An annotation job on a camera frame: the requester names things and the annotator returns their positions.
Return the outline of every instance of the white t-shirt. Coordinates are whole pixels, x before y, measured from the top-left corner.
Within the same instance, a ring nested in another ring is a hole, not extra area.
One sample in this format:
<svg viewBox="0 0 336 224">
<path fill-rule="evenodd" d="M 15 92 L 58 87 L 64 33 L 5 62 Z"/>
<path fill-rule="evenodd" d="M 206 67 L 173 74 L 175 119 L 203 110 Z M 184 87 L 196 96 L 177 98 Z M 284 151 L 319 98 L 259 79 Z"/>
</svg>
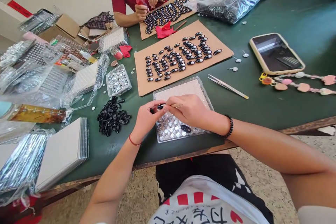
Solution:
<svg viewBox="0 0 336 224">
<path fill-rule="evenodd" d="M 299 209 L 301 224 L 336 223 L 336 209 L 304 206 Z M 187 178 L 151 217 L 149 224 L 268 224 L 250 202 L 209 177 Z"/>
</svg>

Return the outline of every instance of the pile of black beads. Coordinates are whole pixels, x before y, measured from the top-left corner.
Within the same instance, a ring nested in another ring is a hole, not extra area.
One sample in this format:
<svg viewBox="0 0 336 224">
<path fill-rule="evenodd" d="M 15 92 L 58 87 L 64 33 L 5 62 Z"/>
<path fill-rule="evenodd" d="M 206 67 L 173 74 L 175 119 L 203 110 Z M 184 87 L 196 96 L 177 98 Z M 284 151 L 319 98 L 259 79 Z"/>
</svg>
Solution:
<svg viewBox="0 0 336 224">
<path fill-rule="evenodd" d="M 153 12 L 150 12 L 144 20 L 147 25 L 145 32 L 151 34 L 156 26 L 163 26 L 169 21 L 174 22 L 178 20 L 182 14 L 190 12 L 191 9 L 183 5 L 188 1 L 189 0 L 175 0 L 173 3 L 161 6 Z"/>
<path fill-rule="evenodd" d="M 128 124 L 131 115 L 127 115 L 125 110 L 120 110 L 121 103 L 124 101 L 124 99 L 118 100 L 117 96 L 112 96 L 97 116 L 99 132 L 102 135 L 109 137 L 113 131 L 118 134 L 121 126 Z"/>
</svg>

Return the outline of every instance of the speckled floor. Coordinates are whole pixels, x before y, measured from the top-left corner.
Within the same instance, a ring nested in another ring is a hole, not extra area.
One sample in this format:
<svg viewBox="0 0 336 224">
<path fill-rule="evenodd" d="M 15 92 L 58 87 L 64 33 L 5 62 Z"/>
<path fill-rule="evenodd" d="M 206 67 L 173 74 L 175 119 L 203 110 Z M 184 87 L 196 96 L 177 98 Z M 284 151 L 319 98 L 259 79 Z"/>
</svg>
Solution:
<svg viewBox="0 0 336 224">
<path fill-rule="evenodd" d="M 336 160 L 335 137 L 297 136 L 297 138 Z M 281 175 L 240 148 L 232 149 L 230 153 L 242 169 L 254 193 L 261 197 L 273 212 L 275 223 L 299 223 Z M 78 223 L 95 186 L 96 183 L 44 208 L 40 223 Z M 147 223 L 159 206 L 156 192 L 155 168 L 136 171 L 120 203 L 117 223 Z"/>
</svg>

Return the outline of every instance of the phone case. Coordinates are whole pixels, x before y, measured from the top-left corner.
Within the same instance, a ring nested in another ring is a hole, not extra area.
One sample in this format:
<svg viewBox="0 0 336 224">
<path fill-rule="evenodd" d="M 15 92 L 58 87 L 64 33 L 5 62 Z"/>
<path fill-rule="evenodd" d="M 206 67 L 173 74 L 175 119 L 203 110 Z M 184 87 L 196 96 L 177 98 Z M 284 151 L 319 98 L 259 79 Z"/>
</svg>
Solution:
<svg viewBox="0 0 336 224">
<path fill-rule="evenodd" d="M 265 63 L 264 59 L 262 58 L 261 54 L 259 53 L 255 43 L 253 42 L 253 39 L 256 38 L 256 37 L 262 37 L 262 36 L 266 36 L 266 35 L 270 35 L 270 34 L 277 34 L 282 39 L 282 41 L 285 43 L 285 45 L 288 47 L 288 49 L 295 55 L 296 59 L 302 64 L 302 68 L 293 69 L 293 70 L 276 71 L 276 72 L 273 72 L 270 69 L 268 69 L 268 66 L 266 65 L 266 63 Z M 250 46 L 252 47 L 252 50 L 253 50 L 254 54 L 256 55 L 262 69 L 264 70 L 265 73 L 267 73 L 269 75 L 282 75 L 282 74 L 289 74 L 289 73 L 292 74 L 292 73 L 296 73 L 296 72 L 301 72 L 306 68 L 306 65 L 303 63 L 303 61 L 294 52 L 294 50 L 292 48 L 290 48 L 287 41 L 279 33 L 268 33 L 268 34 L 255 36 L 255 37 L 250 39 Z"/>
</svg>

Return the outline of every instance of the clear acrylic box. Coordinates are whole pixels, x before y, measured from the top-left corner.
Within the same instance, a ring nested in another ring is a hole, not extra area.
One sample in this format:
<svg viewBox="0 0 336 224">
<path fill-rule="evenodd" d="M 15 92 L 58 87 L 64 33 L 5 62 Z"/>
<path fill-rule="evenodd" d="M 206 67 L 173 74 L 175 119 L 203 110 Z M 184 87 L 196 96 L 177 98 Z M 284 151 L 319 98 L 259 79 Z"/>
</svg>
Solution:
<svg viewBox="0 0 336 224">
<path fill-rule="evenodd" d="M 110 97 L 120 96 L 132 88 L 123 64 L 106 74 L 107 93 Z"/>
<path fill-rule="evenodd" d="M 211 101 L 205 91 L 201 79 L 196 76 L 185 81 L 164 87 L 153 92 L 153 100 L 168 100 L 170 96 L 181 96 L 187 94 L 195 94 L 200 97 L 204 105 L 209 110 L 214 110 Z M 156 138 L 159 143 L 174 141 L 185 137 L 210 133 L 204 129 L 191 128 L 191 133 L 187 133 L 181 129 L 181 125 L 186 125 L 178 120 L 174 115 L 167 112 L 156 122 Z"/>
</svg>

